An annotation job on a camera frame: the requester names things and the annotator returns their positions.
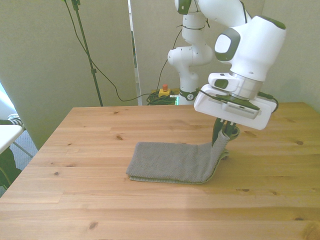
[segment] folded towel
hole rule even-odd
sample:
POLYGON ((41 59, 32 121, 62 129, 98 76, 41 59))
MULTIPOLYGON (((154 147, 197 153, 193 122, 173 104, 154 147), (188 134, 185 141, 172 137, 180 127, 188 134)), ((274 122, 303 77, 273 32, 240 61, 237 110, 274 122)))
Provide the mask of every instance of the folded towel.
POLYGON ((225 150, 230 138, 222 131, 212 146, 165 142, 138 142, 126 170, 130 180, 175 184, 202 184, 210 180, 220 160, 229 155, 225 150))

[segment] wooden table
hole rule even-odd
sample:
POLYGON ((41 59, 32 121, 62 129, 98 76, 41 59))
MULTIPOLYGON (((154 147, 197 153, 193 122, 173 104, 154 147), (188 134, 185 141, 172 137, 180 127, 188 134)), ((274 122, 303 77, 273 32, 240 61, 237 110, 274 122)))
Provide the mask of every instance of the wooden table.
POLYGON ((240 126, 200 185, 130 181, 138 141, 202 144, 193 106, 74 108, 0 198, 1 240, 319 240, 320 115, 282 103, 240 126))

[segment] black pole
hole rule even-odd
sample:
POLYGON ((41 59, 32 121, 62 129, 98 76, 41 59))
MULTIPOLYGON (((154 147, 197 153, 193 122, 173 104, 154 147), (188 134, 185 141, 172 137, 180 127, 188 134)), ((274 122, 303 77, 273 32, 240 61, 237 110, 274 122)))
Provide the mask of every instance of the black pole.
POLYGON ((71 2, 72 2, 73 9, 75 10, 76 17, 78 18, 78 22, 79 22, 79 26, 80 26, 80 30, 81 30, 81 33, 82 33, 84 46, 85 46, 85 51, 86 51, 86 54, 88 55, 88 59, 89 59, 90 67, 91 67, 91 73, 92 73, 92 76, 93 76, 93 80, 94 80, 94 84, 95 84, 95 88, 96 88, 96 93, 98 94, 100 106, 103 107, 104 105, 103 105, 103 102, 102 102, 102 99, 101 99, 100 90, 99 90, 99 86, 98 86, 98 82, 97 82, 97 78, 96 78, 97 70, 94 68, 94 66, 92 64, 92 60, 91 60, 90 53, 89 53, 89 48, 88 48, 86 37, 85 37, 85 32, 84 32, 84 29, 82 27, 80 15, 79 15, 78 5, 80 5, 80 0, 71 0, 71 2))

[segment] white panel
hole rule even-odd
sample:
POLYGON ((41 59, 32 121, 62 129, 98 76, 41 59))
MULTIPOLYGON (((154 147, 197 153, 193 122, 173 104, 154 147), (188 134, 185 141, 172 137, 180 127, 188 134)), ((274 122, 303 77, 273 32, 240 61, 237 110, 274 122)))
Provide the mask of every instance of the white panel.
MULTIPOLYGON (((136 97, 128 0, 81 0, 79 9, 92 59, 121 97, 136 97)), ((137 104, 120 102, 102 75, 97 80, 105 106, 137 104)), ((0 1, 0 81, 37 148, 73 107, 99 106, 87 55, 61 0, 0 1)))

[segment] white table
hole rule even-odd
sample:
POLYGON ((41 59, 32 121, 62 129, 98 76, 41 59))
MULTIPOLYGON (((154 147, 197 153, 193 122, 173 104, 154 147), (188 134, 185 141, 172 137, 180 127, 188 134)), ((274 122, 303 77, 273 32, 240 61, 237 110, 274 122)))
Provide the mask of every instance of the white table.
POLYGON ((22 133, 19 125, 0 125, 0 154, 6 150, 22 133))

